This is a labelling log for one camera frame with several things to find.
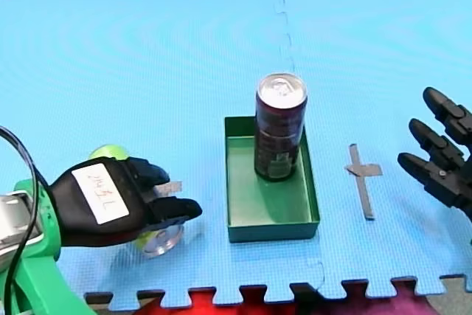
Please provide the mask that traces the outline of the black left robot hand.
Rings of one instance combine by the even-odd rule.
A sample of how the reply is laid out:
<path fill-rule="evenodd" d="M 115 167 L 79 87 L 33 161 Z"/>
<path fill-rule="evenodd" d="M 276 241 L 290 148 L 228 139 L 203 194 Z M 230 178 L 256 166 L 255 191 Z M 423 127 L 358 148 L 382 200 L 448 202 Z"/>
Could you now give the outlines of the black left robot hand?
<path fill-rule="evenodd" d="M 155 195 L 168 182 L 164 169 L 136 157 L 99 157 L 69 168 L 47 189 L 62 245 L 114 246 L 200 216 L 197 201 Z"/>

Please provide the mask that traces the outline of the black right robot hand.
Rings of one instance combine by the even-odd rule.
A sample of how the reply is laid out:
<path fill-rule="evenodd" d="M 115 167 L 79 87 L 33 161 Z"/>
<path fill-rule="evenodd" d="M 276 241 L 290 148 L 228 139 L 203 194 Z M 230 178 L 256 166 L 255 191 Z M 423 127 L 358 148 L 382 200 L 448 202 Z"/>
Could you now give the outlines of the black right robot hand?
<path fill-rule="evenodd" d="M 423 100 L 435 119 L 443 124 L 445 134 L 439 135 L 420 120 L 410 120 L 410 133 L 428 153 L 429 160 L 399 153 L 398 163 L 427 193 L 447 207 L 462 210 L 470 218 L 471 158 L 465 159 L 457 146 L 471 149 L 471 112 L 433 87 L 425 88 Z"/>

